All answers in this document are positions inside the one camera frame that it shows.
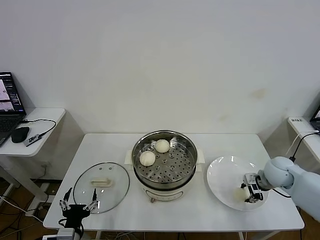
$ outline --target laptop keyboard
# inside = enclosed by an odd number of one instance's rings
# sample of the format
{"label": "laptop keyboard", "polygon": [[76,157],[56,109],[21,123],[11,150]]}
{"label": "laptop keyboard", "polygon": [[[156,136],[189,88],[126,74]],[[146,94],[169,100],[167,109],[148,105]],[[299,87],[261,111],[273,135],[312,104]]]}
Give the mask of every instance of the laptop keyboard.
{"label": "laptop keyboard", "polygon": [[20,118],[0,118],[0,132],[9,132],[20,120]]}

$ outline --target white plate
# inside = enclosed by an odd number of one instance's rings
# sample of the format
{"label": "white plate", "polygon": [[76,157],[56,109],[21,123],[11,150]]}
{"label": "white plate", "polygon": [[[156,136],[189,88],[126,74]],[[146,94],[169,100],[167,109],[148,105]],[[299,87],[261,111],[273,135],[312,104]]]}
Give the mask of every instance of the white plate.
{"label": "white plate", "polygon": [[206,179],[213,194],[225,205],[240,211],[251,211],[261,207],[269,192],[264,191],[263,200],[256,203],[242,202],[235,198],[235,190],[240,188],[244,174],[257,173],[258,168],[248,160],[237,156],[221,156],[215,159],[206,173]]}

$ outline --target white table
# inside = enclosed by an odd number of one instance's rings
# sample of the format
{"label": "white table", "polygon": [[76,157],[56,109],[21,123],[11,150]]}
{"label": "white table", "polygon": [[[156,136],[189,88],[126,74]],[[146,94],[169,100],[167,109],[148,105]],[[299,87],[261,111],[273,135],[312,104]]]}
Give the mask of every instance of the white table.
{"label": "white table", "polygon": [[[54,120],[56,124],[62,119],[65,114],[64,108],[26,108],[26,117],[28,120],[37,119],[49,119]],[[36,134],[41,134],[53,126],[53,122],[50,121],[37,121],[32,123],[23,123],[19,127],[29,127],[29,133],[27,138],[30,138]],[[55,129],[47,132],[40,140],[26,147],[23,142],[13,143],[9,137],[6,142],[0,147],[0,166],[15,180],[17,180],[21,185],[28,189],[35,198],[29,206],[29,209],[34,209],[40,202],[44,202],[47,198],[47,202],[51,203],[53,201],[53,196],[48,196],[45,190],[48,188],[48,183],[43,183],[41,187],[38,187],[34,182],[30,180],[30,176],[21,167],[14,164],[10,157],[32,157],[36,155],[41,147],[45,144],[46,140],[49,138],[50,134]]]}
{"label": "white table", "polygon": [[[288,118],[288,122],[297,134],[303,133],[300,135],[301,138],[309,134],[310,132],[308,131],[315,130],[310,124],[309,117],[292,116]],[[310,150],[312,155],[315,157],[315,159],[318,162],[320,162],[320,136],[318,135],[307,136],[306,138],[303,139],[303,142],[306,145],[306,147]]]}
{"label": "white table", "polygon": [[255,211],[238,211],[221,203],[210,191],[206,172],[215,158],[235,155],[263,168],[270,159],[255,134],[187,134],[203,150],[205,167],[192,178],[190,191],[176,201],[151,203],[130,170],[124,165],[126,152],[142,134],[86,134],[56,193],[43,225],[58,229],[63,218],[59,200],[78,177],[92,165],[116,162],[125,166],[130,187],[124,200],[114,209],[92,214],[82,223],[85,230],[109,231],[168,231],[168,232],[251,232],[298,230],[304,222],[291,199],[270,191],[266,203]]}

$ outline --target floor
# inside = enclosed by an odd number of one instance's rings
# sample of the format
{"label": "floor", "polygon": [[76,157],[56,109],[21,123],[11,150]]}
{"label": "floor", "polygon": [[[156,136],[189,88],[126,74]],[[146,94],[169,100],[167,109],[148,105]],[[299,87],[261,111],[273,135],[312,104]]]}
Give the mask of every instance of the floor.
{"label": "floor", "polygon": [[[3,180],[0,180],[0,195],[6,191],[9,184]],[[54,195],[59,188],[59,184],[50,184],[47,193]],[[10,196],[21,208],[26,209],[30,204],[33,195],[26,190],[23,186],[14,189]],[[44,218],[46,216],[46,209],[42,209],[38,212],[37,216],[39,218]],[[0,207],[0,240],[36,240],[43,235],[55,234],[57,231],[52,229],[46,229],[42,226],[40,222],[35,220],[33,217],[26,217],[24,214],[17,214],[19,211],[10,206],[7,203],[2,204]],[[320,223],[315,221],[307,213],[301,211],[302,218],[305,222],[305,228],[301,231],[285,231],[280,232],[277,235],[269,238],[270,240],[319,240],[320,239]],[[13,233],[17,229],[23,229],[33,225],[27,229],[21,231],[21,235]],[[95,239],[95,231],[85,232],[89,237]],[[114,240],[117,236],[117,232],[103,232],[101,239]],[[249,240],[255,233],[248,232],[247,240]],[[184,235],[177,232],[133,232],[128,235],[119,236],[117,240],[238,240],[237,233],[199,233],[199,232],[186,232]]]}

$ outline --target robotic arm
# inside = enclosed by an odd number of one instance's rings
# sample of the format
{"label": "robotic arm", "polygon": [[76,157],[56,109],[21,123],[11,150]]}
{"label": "robotic arm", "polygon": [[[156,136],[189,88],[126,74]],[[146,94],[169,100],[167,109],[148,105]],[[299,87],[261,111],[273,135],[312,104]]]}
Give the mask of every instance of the robotic arm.
{"label": "robotic arm", "polygon": [[245,174],[241,188],[244,187],[249,190],[250,196],[245,200],[248,203],[263,200],[262,191],[281,188],[297,206],[320,222],[320,175],[303,170],[286,157],[271,159],[258,174]]}

